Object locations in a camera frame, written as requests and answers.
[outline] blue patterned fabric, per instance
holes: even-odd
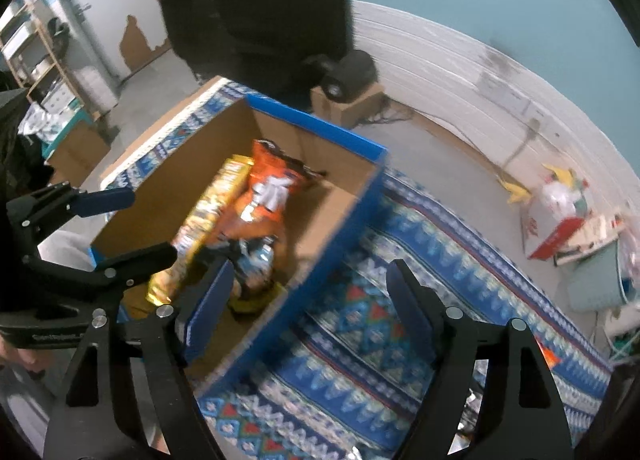
[[[109,187],[136,187],[177,140],[246,92],[225,85]],[[386,293],[386,264],[402,258],[445,305],[479,321],[527,321],[560,360],[552,374],[572,436],[580,437],[600,405],[610,366],[575,325],[509,259],[408,177],[388,170],[374,220],[322,295],[308,300],[306,312],[251,371],[199,389],[209,425],[260,460],[338,460],[356,444],[391,455],[433,377]],[[486,364],[478,361],[474,376],[484,383],[485,375]]]

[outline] concrete floor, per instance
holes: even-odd
[[[111,151],[85,182],[95,191],[100,174],[123,153],[146,128],[176,103],[192,94],[198,85],[189,68],[172,51],[132,76],[125,84],[120,102],[106,117],[113,130],[119,130]],[[587,336],[595,337],[600,349],[606,348],[601,331],[594,333],[597,314],[575,313],[568,305],[564,279],[571,268],[556,268],[551,262],[527,260],[522,250],[518,207],[507,204],[508,193],[498,184],[495,173],[478,159],[470,157],[458,144],[433,135],[420,114],[414,119],[381,125],[362,125],[359,135],[372,139],[390,151],[390,166],[423,184],[445,206],[479,230],[546,292],[553,302]],[[89,239],[100,231],[101,217],[69,223],[69,229]]]

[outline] yellow tube package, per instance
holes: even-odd
[[[149,280],[148,301],[154,305],[172,302],[187,277],[191,261],[204,245],[220,214],[244,192],[253,165],[251,158],[242,155],[234,155],[225,161],[172,241],[178,251],[174,265]]]

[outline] blue cardboard box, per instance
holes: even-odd
[[[385,148],[355,133],[247,92],[226,79],[212,80],[135,142],[107,170],[102,187],[129,185],[136,202],[115,213],[94,240],[104,257],[171,241],[225,159],[251,155],[257,138],[327,172],[320,185],[287,202],[286,293],[239,334],[218,335],[218,328],[213,335],[233,348],[222,363],[207,365],[225,379],[249,366],[297,317],[357,243],[380,199],[386,158]],[[145,286],[137,291],[140,298]],[[129,312],[140,317],[145,308],[137,302]]]

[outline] door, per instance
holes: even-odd
[[[69,0],[110,72],[128,78],[169,48],[157,0]]]

